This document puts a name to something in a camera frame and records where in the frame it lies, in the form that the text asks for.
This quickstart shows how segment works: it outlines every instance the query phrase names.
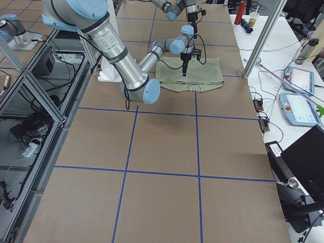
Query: cup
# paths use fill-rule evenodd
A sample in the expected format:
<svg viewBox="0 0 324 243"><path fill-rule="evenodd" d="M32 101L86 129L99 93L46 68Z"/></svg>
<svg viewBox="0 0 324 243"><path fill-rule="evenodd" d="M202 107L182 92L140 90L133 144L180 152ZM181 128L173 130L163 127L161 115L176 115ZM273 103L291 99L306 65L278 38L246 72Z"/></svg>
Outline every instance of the cup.
<svg viewBox="0 0 324 243"><path fill-rule="evenodd" d="M253 27L259 17L260 17L260 14L257 12L250 13L249 26Z"/></svg>

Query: green cloth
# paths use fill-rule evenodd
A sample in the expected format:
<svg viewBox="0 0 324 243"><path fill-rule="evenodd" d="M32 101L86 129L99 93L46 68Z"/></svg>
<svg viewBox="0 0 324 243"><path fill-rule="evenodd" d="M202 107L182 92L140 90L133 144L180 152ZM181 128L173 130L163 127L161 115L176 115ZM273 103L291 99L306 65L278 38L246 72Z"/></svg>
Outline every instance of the green cloth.
<svg viewBox="0 0 324 243"><path fill-rule="evenodd" d="M162 57L170 67L180 67L180 58ZM207 58L206 64L201 65L196 59L191 59L188 64L187 76L182 76L182 68L173 70L163 62L156 64L156 79L161 86L173 91L197 91L217 89L224 85L219 58Z"/></svg>

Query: table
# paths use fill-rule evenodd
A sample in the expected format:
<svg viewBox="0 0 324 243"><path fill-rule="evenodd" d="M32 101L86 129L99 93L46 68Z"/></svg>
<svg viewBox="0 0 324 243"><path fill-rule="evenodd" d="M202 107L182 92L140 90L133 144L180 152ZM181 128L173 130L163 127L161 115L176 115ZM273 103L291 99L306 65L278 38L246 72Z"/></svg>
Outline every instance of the table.
<svg viewBox="0 0 324 243"><path fill-rule="evenodd" d="M162 89L156 104L127 111L119 85L95 75L25 243L290 242L227 7L204 8L198 29L225 86ZM186 21L126 1L117 23L141 60Z"/></svg>
<svg viewBox="0 0 324 243"><path fill-rule="evenodd" d="M243 17L247 21L249 20L248 16L243 16ZM253 28L254 31L252 32L252 34L247 34L240 25L234 24L235 15L231 15L230 18L235 32L236 41L238 47L240 48L241 60L243 65L245 65L246 62L244 61L244 58L249 59L250 54L252 52L246 50L251 50L254 48L257 39L261 33L261 30L267 20L267 17L260 16L260 18L258 19L257 23ZM286 19L284 17L279 17L263 50L279 50L279 49L282 50L272 51L272 52L262 52L260 55L260 58L262 59L262 64L273 71L278 69L284 69L290 63L295 52L299 47L300 47L300 43L297 40L294 33L292 32L292 30L290 29ZM321 80L320 76L318 75L316 69L311 64L311 62L304 62L302 65L293 64L292 66L313 71L315 74L315 84L323 86L323 81ZM260 93L263 98L273 99L274 98L273 96L269 95L268 93L265 93L264 91L276 95L277 91L274 89L280 87L281 82L278 79L274 78L271 74L262 72L260 73L261 85L262 85L262 89L264 90L262 91L259 83L259 77L258 77L259 71L264 71L264 70L261 67L253 68L253 71L248 78L250 90L251 92L254 92L255 91L254 88L255 88L256 92ZM283 76L283 71L278 71L276 73L279 76ZM286 91L284 88L281 88L279 90L279 94L286 93L286 92L288 91ZM320 98L323 98L324 90L315 88L315 95ZM273 111L271 116L271 122L278 125L282 129L284 136L282 142L280 142L280 146L283 148L283 150L285 150L293 142L295 142L298 138L300 138L303 134L305 134L310 128L290 126L283 112L281 111L281 107L278 99L276 99L276 101L274 102L266 101L266 100L264 101L263 107L265 109L266 114L268 115L271 114L272 105L273 105ZM270 124L270 132L265 133L264 142L266 143L275 140L279 141L280 139L281 139L280 130L276 128L274 125ZM303 236L302 234L297 234L290 226L290 224L288 224L288 228L289 228L292 242L297 241L299 237ZM320 243L323 237L324 237L324 227L316 227L312 230L312 233L310 234L310 237L308 238L307 241L313 243L317 243L317 242Z"/></svg>

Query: black monitor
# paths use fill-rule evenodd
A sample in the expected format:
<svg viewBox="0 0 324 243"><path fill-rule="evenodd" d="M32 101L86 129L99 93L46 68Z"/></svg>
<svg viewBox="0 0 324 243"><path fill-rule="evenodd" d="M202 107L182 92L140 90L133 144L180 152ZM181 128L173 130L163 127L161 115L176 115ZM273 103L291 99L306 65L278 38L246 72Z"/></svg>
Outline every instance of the black monitor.
<svg viewBox="0 0 324 243"><path fill-rule="evenodd" d="M313 126L281 156L314 201L324 202L324 130Z"/></svg>

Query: blue cable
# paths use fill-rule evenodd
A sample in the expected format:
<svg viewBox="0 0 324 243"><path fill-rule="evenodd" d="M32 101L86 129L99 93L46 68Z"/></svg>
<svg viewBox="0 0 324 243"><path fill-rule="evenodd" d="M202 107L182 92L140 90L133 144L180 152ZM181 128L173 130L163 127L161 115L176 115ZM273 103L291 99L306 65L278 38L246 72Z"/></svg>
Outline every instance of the blue cable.
<svg viewBox="0 0 324 243"><path fill-rule="evenodd" d="M313 228L313 226L314 226L314 224L316 223L316 221L320 218L320 217L323 217L323 215L324 215L324 212L323 213L321 213L320 215L318 215L318 217L313 221L313 223L311 224L311 226L310 226L310 228L309 228L309 230L308 230L308 232L307 232L307 234L305 235L305 238L304 238L304 240L303 240L303 242L302 243L305 243L306 242L306 239L307 239L307 237L308 237L308 235L309 235L309 233L310 233L310 231L312 230L312 228Z"/></svg>

